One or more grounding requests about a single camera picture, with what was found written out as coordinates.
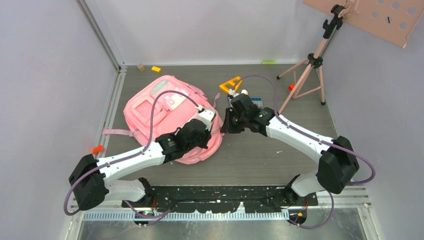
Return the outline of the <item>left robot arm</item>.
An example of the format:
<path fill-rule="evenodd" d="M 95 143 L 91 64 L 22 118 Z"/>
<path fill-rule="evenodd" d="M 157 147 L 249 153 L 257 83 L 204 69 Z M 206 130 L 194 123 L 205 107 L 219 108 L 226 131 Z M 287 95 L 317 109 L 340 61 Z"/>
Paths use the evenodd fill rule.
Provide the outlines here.
<path fill-rule="evenodd" d="M 68 180 L 78 209 L 87 211 L 107 201 L 118 187 L 118 180 L 144 168 L 181 159 L 195 149 L 207 149 L 212 120 L 194 118 L 176 131 L 157 137 L 149 145 L 118 155 L 96 159 L 83 156 Z"/>

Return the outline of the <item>pink student backpack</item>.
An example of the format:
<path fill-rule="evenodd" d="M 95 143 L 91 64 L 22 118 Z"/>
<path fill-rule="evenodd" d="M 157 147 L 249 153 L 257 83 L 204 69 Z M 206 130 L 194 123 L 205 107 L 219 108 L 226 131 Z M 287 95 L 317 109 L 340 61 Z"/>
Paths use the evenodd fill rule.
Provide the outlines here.
<path fill-rule="evenodd" d="M 201 89 L 172 75 L 163 75 L 126 103 L 123 115 L 127 130 L 105 129 L 103 134 L 133 137 L 145 146 L 149 138 L 170 134 L 195 118 L 197 106 L 215 109 Z"/>

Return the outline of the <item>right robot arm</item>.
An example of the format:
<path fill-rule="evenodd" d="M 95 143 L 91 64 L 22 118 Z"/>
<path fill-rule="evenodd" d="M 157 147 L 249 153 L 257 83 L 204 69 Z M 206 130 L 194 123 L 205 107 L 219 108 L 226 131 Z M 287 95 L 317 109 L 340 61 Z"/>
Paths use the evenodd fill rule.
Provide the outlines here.
<path fill-rule="evenodd" d="M 258 108 L 248 95 L 240 94 L 225 109 L 220 131 L 239 134 L 245 129 L 279 140 L 317 163 L 316 170 L 296 175 L 284 187 L 285 198 L 291 205 L 299 205 L 307 195 L 315 192 L 340 194 L 359 170 L 347 138 L 319 135 L 289 121 L 272 108 Z"/>

